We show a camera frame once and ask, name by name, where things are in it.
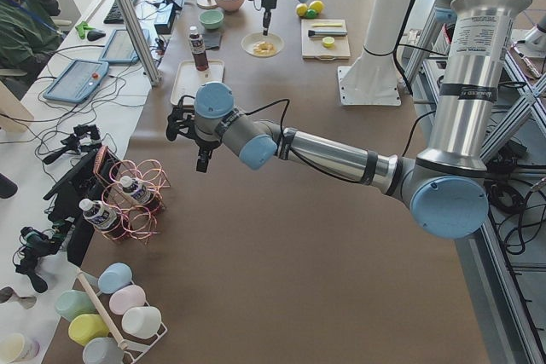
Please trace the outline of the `white round plate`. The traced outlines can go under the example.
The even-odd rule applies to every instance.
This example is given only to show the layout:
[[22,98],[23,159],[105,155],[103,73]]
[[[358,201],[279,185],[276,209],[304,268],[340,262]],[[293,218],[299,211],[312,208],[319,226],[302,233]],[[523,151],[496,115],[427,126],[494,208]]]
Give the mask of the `white round plate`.
[[266,41],[266,42],[273,43],[276,46],[276,53],[274,55],[277,55],[278,53],[280,53],[284,48],[284,41],[282,40],[282,38],[280,38],[274,33],[269,33],[267,36],[264,36],[262,32],[255,32],[255,33],[250,33],[246,35],[241,40],[241,47],[245,52],[247,52],[249,55],[254,57],[267,58],[267,57],[274,56],[274,55],[270,55],[270,56],[254,55],[253,45],[259,41]]

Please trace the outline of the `glazed twisted donut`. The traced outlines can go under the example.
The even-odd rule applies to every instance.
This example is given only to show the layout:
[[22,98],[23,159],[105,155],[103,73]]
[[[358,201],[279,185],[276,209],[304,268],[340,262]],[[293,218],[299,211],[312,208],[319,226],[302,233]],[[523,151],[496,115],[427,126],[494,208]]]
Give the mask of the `glazed twisted donut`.
[[257,56],[270,56],[276,53],[276,46],[273,43],[259,41],[253,45],[253,54]]

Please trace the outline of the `cream rabbit tray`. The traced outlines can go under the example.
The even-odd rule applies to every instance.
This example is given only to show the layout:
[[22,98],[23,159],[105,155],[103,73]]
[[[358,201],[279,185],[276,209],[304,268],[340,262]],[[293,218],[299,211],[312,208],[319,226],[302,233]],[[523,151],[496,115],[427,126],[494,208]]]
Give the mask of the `cream rabbit tray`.
[[210,60],[208,65],[205,71],[199,71],[193,61],[182,61],[179,64],[171,91],[170,102],[173,106],[176,106],[182,98],[185,105],[192,105],[191,97],[195,97],[197,90],[203,84],[223,81],[224,62]]

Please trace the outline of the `green lime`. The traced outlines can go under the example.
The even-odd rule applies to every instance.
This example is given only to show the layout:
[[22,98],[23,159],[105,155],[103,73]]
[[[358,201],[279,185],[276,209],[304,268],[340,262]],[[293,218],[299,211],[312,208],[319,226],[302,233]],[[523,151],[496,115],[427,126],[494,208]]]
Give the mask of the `green lime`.
[[321,0],[315,0],[309,4],[309,10],[314,10],[317,14],[320,14],[324,10],[324,3]]

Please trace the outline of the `steel cylindrical muddler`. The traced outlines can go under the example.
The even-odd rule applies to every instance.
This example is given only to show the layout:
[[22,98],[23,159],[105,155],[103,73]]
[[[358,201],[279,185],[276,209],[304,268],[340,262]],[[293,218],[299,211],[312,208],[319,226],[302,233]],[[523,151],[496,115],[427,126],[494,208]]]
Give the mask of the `steel cylindrical muddler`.
[[307,32],[309,38],[319,38],[319,37],[346,37],[347,31],[345,30],[312,30],[309,29]]

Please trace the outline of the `mint green bowl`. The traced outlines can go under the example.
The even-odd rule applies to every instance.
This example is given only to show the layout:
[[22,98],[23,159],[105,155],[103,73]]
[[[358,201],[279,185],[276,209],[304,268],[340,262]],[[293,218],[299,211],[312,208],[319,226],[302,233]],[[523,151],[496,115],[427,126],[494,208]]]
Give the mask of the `mint green bowl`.
[[224,23],[224,13],[216,9],[206,10],[200,14],[199,22],[207,30],[216,30]]

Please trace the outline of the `grey folded cloth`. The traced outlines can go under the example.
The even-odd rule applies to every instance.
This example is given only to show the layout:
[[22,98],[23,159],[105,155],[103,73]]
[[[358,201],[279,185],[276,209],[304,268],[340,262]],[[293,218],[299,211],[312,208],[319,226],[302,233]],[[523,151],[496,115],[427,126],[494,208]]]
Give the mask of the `grey folded cloth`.
[[203,32],[201,34],[206,49],[219,49],[221,46],[223,33],[221,32]]

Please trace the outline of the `bottle in rack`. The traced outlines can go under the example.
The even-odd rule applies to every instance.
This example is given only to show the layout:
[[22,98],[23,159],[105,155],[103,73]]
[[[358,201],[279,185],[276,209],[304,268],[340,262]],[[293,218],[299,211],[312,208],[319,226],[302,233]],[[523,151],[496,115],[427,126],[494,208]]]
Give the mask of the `bottle in rack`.
[[123,217],[117,208],[101,200],[87,198],[80,200],[78,206],[84,219],[110,240],[121,241],[127,238]]
[[145,208],[151,214],[157,214],[163,210],[163,204],[157,192],[149,188],[141,179],[122,176],[119,180],[122,192],[136,205]]

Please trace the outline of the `blue teach pendant far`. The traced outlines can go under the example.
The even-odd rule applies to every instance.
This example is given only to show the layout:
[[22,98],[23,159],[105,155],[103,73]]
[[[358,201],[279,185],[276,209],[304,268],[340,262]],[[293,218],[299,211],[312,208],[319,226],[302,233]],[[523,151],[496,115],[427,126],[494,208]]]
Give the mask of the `blue teach pendant far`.
[[138,54],[126,29],[114,30],[99,56],[99,61],[114,65],[130,65],[138,60]]

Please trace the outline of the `blue teach pendant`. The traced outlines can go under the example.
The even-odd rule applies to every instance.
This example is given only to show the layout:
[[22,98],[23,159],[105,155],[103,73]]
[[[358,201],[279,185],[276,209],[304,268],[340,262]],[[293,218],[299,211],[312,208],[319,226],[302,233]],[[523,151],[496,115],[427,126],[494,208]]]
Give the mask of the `blue teach pendant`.
[[49,101],[79,104],[87,100],[107,76],[105,61],[73,60],[44,92]]
[[130,65],[138,60],[138,54],[126,29],[114,30],[99,56],[99,61],[114,65]]

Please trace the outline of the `blue teach pendant near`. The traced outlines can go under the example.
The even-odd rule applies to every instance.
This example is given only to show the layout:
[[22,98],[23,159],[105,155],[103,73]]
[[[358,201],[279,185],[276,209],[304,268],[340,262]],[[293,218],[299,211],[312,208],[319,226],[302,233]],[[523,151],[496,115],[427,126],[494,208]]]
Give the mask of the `blue teach pendant near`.
[[105,61],[73,60],[44,92],[49,101],[79,104],[87,100],[107,76]]

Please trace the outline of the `person in green jacket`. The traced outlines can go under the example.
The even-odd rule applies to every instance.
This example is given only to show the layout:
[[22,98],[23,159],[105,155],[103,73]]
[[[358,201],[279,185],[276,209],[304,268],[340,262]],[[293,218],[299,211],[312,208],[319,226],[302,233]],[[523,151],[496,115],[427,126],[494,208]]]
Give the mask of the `person in green jacket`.
[[1,0],[1,67],[23,71],[23,84],[33,84],[61,45],[53,21],[60,13],[58,0]]

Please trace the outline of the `pink plastic cup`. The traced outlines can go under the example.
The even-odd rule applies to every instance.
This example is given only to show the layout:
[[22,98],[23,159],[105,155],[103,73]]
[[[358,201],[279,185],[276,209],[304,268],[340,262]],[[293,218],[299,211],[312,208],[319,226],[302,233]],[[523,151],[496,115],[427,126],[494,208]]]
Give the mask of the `pink plastic cup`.
[[146,303],[146,293],[138,285],[129,285],[116,291],[109,300],[109,308],[116,315],[123,315],[134,307],[142,307]]

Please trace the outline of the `white cup rack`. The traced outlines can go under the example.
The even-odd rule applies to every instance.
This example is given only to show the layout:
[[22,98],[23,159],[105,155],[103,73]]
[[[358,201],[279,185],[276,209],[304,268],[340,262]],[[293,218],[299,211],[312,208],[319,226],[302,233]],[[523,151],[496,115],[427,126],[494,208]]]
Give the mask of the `white cup rack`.
[[142,358],[168,333],[169,329],[162,321],[158,331],[151,338],[144,339],[130,335],[122,329],[121,319],[114,318],[109,307],[101,300],[102,293],[98,287],[98,278],[76,268],[76,279],[108,327],[109,334],[124,351],[123,363],[141,363]]

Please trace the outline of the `white plastic cup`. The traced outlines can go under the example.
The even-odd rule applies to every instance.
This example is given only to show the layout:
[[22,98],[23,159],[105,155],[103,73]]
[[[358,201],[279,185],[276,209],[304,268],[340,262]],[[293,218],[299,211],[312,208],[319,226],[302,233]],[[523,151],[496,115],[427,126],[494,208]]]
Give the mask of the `white plastic cup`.
[[141,339],[148,339],[155,335],[161,326],[162,315],[154,306],[140,306],[128,309],[122,317],[122,329]]

